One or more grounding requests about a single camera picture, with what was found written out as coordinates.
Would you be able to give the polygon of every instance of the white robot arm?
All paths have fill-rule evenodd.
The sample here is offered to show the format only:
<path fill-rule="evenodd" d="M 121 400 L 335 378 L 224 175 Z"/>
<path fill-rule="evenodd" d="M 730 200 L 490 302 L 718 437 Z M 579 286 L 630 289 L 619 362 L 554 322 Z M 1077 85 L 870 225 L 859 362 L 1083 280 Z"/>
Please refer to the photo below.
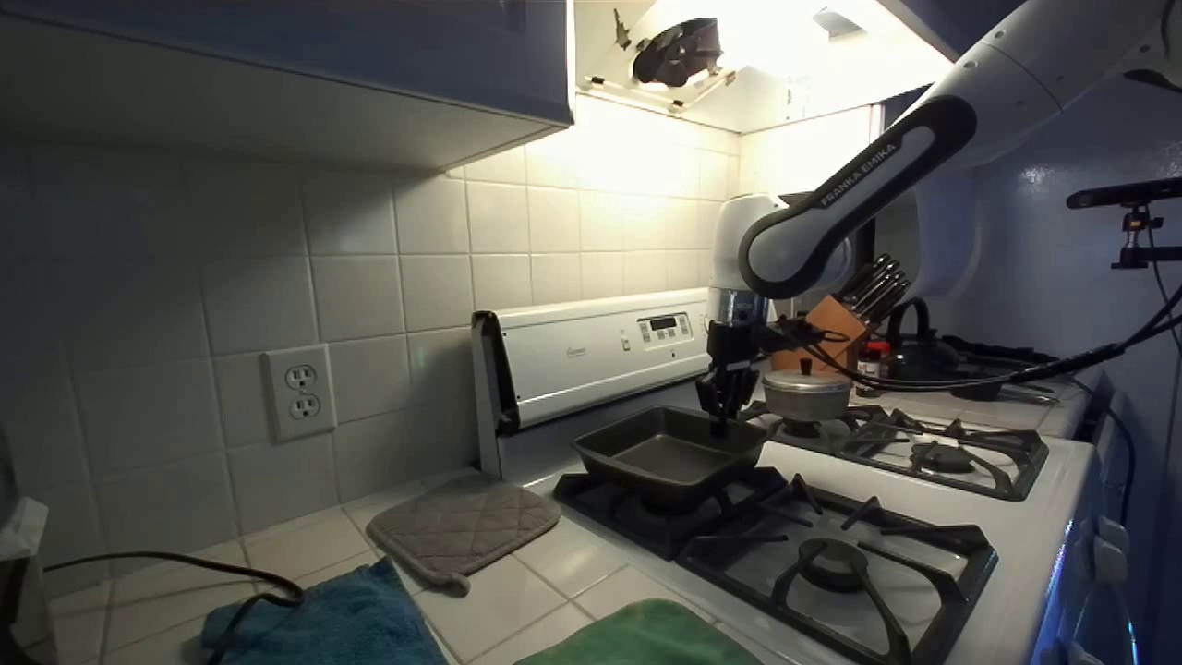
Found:
<path fill-rule="evenodd" d="M 1170 0 L 1027 0 L 809 200 L 756 218 L 734 254 L 741 286 L 772 301 L 804 291 L 880 206 L 933 171 L 1001 155 L 1168 39 L 1170 15 Z"/>
<path fill-rule="evenodd" d="M 789 347 L 763 329 L 763 301 L 811 289 L 826 257 L 893 196 L 933 171 L 1001 155 L 1055 117 L 1097 81 L 1144 60 L 1173 81 L 1182 60 L 1182 0 L 1027 0 L 923 91 L 880 139 L 817 193 L 724 230 L 714 254 L 718 315 L 714 371 L 698 381 L 700 405 L 726 422 L 755 389 L 748 362 Z"/>

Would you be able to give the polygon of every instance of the cabinet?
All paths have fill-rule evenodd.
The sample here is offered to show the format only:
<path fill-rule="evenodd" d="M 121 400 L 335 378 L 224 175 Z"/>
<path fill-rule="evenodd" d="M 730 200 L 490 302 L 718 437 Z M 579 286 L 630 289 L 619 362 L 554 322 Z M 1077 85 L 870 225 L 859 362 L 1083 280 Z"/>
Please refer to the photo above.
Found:
<path fill-rule="evenodd" d="M 0 133 L 435 171 L 560 129 L 565 0 L 0 0 Z"/>

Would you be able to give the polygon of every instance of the dish towel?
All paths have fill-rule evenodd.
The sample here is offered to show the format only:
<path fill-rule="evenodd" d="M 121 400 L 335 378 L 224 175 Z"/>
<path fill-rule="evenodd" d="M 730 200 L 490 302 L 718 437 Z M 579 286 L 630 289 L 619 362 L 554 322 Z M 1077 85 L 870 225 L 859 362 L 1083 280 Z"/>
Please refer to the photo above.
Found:
<path fill-rule="evenodd" d="M 210 659 L 238 606 L 207 612 Z M 257 602 L 231 632 L 222 665 L 448 665 L 393 560 L 302 591 L 302 606 Z"/>
<path fill-rule="evenodd" d="M 521 665 L 760 665 L 677 602 L 636 602 Z"/>

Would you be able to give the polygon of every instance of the wall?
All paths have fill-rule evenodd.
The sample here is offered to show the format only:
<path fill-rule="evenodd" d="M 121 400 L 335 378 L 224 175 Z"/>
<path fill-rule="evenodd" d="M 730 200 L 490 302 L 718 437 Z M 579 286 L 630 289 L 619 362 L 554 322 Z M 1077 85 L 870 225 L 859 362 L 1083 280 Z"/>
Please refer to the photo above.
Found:
<path fill-rule="evenodd" d="M 1070 354 L 1122 341 L 1152 318 L 1163 301 L 1152 269 L 1109 269 L 1122 246 L 1122 212 L 1066 212 L 1062 200 L 1097 186 L 1182 179 L 1179 116 L 1182 95 L 1110 81 L 1001 163 L 918 187 L 923 230 L 973 230 L 966 243 L 928 246 L 938 262 L 960 267 L 947 275 L 938 326 Z M 1163 218 L 1157 241 L 1182 243 L 1182 203 L 1168 200 L 1152 212 Z M 1179 267 L 1160 275 L 1168 289 L 1182 280 Z M 1135 405 L 1125 418 L 1139 437 L 1131 530 L 1135 606 L 1149 629 L 1144 659 L 1179 661 L 1182 639 L 1168 626 L 1182 608 L 1179 347 L 1160 338 L 1109 362 L 1103 372 Z"/>
<path fill-rule="evenodd" d="M 575 117 L 439 179 L 0 143 L 0 422 L 47 560 L 458 471 L 476 305 L 704 286 L 734 137 Z M 327 345 L 341 430 L 268 442 L 257 354 L 294 345 Z"/>

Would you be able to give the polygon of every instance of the electrical outlet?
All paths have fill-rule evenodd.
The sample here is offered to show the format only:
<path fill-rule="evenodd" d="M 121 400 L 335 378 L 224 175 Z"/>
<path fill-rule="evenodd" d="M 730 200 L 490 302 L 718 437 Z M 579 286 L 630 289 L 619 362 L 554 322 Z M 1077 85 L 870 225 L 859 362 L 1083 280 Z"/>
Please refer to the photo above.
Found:
<path fill-rule="evenodd" d="M 284 347 L 261 354 L 274 441 L 335 430 L 327 347 Z"/>

